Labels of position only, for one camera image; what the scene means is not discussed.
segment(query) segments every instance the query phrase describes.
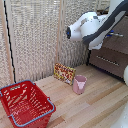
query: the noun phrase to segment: woven wall covering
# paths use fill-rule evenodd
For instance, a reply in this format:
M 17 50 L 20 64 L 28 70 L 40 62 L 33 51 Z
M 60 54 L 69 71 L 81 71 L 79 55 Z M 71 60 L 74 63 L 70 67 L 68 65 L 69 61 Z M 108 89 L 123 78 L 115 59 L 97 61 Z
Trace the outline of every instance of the woven wall covering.
M 104 10 L 110 6 L 110 0 L 99 0 L 97 10 Z
M 6 5 L 10 35 L 14 37 L 16 81 L 52 75 L 60 0 L 7 0 Z
M 13 83 L 13 70 L 7 38 L 3 1 L 0 0 L 0 87 Z
M 82 42 L 68 40 L 65 31 L 67 26 L 77 21 L 83 13 L 94 11 L 96 0 L 66 0 L 65 5 L 60 62 L 66 66 L 76 67 L 86 62 L 86 46 Z

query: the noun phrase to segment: pink cup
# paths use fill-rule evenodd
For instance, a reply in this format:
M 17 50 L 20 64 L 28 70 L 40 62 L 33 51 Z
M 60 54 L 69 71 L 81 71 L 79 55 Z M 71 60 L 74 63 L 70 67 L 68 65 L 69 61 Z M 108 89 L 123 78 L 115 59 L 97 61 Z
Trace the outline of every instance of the pink cup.
M 84 76 L 81 76 L 81 75 L 75 76 L 74 83 L 73 83 L 73 91 L 77 94 L 84 93 L 86 81 L 87 81 L 87 78 Z

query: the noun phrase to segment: drawer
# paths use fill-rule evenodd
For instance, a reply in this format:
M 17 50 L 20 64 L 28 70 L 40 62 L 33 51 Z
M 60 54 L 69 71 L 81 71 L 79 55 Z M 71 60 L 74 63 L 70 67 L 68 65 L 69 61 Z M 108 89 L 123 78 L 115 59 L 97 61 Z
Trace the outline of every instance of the drawer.
M 123 78 L 124 69 L 128 65 L 128 55 L 102 47 L 100 50 L 92 50 L 89 62 Z

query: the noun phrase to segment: small bag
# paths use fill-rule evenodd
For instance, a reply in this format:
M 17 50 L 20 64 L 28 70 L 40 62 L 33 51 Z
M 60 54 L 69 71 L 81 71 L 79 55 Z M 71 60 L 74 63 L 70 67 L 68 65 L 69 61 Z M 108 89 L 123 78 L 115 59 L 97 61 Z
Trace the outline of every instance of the small bag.
M 66 67 L 59 63 L 56 63 L 54 66 L 54 77 L 70 85 L 73 84 L 75 72 L 75 69 Z

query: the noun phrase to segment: plastic basket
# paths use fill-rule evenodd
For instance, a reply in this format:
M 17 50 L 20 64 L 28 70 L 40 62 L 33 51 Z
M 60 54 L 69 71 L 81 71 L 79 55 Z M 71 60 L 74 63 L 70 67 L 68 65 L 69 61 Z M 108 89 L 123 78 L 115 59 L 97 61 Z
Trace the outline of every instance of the plastic basket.
M 0 89 L 0 100 L 14 128 L 46 128 L 54 104 L 30 80 Z

